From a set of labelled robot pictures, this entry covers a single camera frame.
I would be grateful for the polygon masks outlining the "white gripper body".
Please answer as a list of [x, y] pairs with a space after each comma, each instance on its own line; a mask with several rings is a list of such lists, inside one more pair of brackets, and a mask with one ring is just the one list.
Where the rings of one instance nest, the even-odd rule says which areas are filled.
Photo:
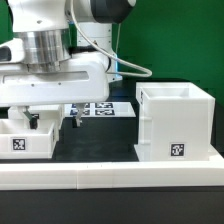
[[32, 74], [22, 64], [0, 64], [0, 107], [105, 101], [109, 65], [100, 53], [75, 54], [55, 73]]

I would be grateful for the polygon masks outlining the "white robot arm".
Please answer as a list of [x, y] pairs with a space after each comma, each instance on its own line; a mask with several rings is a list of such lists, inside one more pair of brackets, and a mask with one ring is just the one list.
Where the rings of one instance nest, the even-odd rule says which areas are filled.
[[0, 107], [14, 106], [38, 127], [31, 106], [76, 103], [109, 95], [112, 56], [98, 47], [74, 52], [69, 23], [120, 23], [136, 0], [6, 0], [14, 38], [0, 45]]

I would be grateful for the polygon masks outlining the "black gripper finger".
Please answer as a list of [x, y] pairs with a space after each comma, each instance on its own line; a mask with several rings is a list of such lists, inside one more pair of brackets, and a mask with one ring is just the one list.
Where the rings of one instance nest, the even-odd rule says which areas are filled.
[[82, 123], [81, 117], [82, 117], [82, 114], [83, 114], [83, 111], [84, 111], [84, 105], [83, 104], [77, 104], [76, 108], [77, 108], [77, 115], [74, 117], [73, 126], [74, 127], [79, 127]]
[[19, 109], [19, 112], [21, 113], [23, 119], [28, 122], [29, 128], [32, 130], [36, 130], [38, 127], [38, 121], [37, 121], [37, 118], [29, 112], [29, 108], [21, 107]]

